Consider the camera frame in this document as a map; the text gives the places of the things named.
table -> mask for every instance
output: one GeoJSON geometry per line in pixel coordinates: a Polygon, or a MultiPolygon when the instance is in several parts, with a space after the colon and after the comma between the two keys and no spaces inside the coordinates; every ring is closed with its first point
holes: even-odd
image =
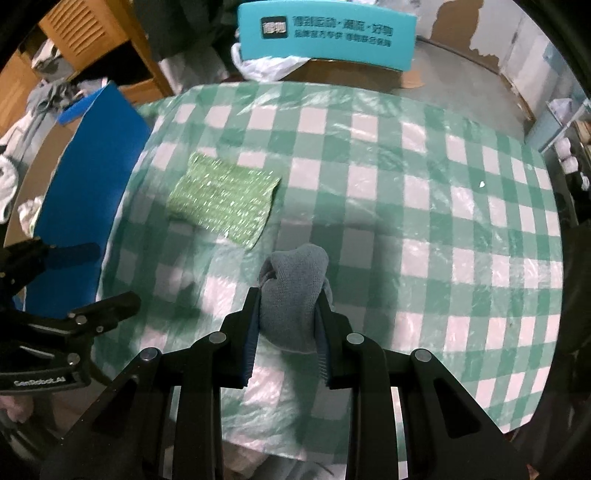
{"type": "MultiPolygon", "coordinates": [[[[99,296],[131,289],[142,309],[96,339],[103,371],[116,375],[146,346],[185,348],[218,329],[274,248],[309,241],[327,251],[335,309],[355,330],[396,351],[433,351],[503,431],[528,421],[562,289],[556,205],[537,152],[452,112],[348,87],[211,85],[140,112],[154,130],[111,233],[99,296]],[[252,250],[167,218],[196,150],[281,175],[252,250]]],[[[346,459],[349,394],[323,386],[315,355],[261,338],[248,389],[224,391],[222,403],[225,440],[346,459]]],[[[402,438],[399,429],[404,460],[402,438]]]]}

gray cloth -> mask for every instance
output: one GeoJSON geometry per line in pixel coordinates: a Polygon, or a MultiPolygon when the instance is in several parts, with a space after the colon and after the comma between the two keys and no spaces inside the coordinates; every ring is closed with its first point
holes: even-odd
{"type": "Polygon", "coordinates": [[[329,257],[323,248],[306,244],[287,252],[273,252],[261,268],[261,333],[282,350],[316,351],[314,307],[322,289],[329,303],[326,279],[329,257]]]}
{"type": "Polygon", "coordinates": [[[74,103],[78,88],[65,79],[40,82],[27,99],[27,112],[61,112],[74,103]]]}

white cup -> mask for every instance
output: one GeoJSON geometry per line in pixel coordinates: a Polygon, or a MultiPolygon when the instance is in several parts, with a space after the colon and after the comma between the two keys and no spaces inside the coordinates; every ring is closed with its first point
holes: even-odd
{"type": "Polygon", "coordinates": [[[579,171],[579,161],[575,157],[569,157],[563,160],[561,164],[565,175],[579,171]]]}
{"type": "Polygon", "coordinates": [[[570,140],[568,138],[561,138],[554,144],[554,149],[560,160],[570,157],[570,140]]]}

black logo on box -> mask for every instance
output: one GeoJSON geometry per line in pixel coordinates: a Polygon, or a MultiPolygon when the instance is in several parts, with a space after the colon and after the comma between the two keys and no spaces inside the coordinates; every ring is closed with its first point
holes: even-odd
{"type": "Polygon", "coordinates": [[[287,38],[287,17],[261,18],[263,38],[287,38]]]}

wall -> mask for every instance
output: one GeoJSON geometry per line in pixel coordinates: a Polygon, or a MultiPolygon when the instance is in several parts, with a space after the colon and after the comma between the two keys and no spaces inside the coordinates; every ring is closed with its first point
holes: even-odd
{"type": "Polygon", "coordinates": [[[525,17],[501,73],[538,118],[545,103],[572,93],[574,76],[544,32],[525,17]]]}
{"type": "Polygon", "coordinates": [[[499,71],[524,17],[513,0],[421,0],[417,34],[499,71]]]}

